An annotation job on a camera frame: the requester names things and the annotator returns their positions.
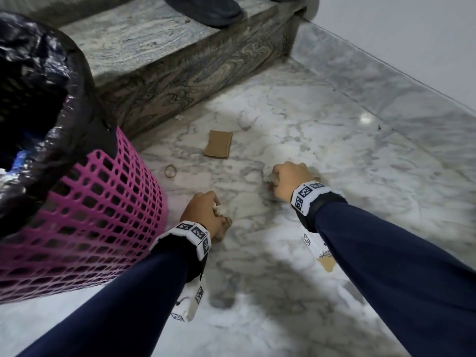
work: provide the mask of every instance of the white marble floor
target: white marble floor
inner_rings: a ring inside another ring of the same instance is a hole
[[[228,159],[203,155],[210,129],[234,133]],[[265,165],[304,161],[350,203],[476,265],[474,184],[292,61],[136,144],[169,196],[170,224],[195,192],[210,189],[234,220],[211,249],[195,320],[170,319],[154,356],[407,356],[340,268],[327,273],[312,257],[294,212],[269,197]],[[168,164],[174,179],[164,177]],[[97,290],[0,306],[0,355],[15,355]]]

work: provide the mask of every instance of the dark blue sleeve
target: dark blue sleeve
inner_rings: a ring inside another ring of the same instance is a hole
[[[447,252],[364,210],[324,205],[316,229],[413,357],[476,356],[476,273]]]
[[[18,356],[150,356],[187,270],[178,252],[152,252]]]

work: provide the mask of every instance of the hand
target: hand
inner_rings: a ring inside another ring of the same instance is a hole
[[[284,164],[277,164],[273,168],[273,174],[277,176],[277,185],[273,188],[274,195],[288,203],[291,203],[293,192],[298,186],[315,180],[304,163],[294,164],[287,161]]]
[[[220,205],[215,192],[196,193],[185,208],[180,221],[188,220],[189,222],[200,223],[208,230],[210,238],[213,238],[215,234],[222,230],[223,224],[226,222],[225,217],[215,216],[213,203]]]

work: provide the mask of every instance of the white wall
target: white wall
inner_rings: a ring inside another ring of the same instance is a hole
[[[319,1],[310,21],[476,110],[476,0]]]

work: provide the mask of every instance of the black garbage bag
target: black garbage bag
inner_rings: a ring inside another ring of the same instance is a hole
[[[116,123],[84,54],[61,31],[0,11],[0,242],[97,149],[115,158]]]

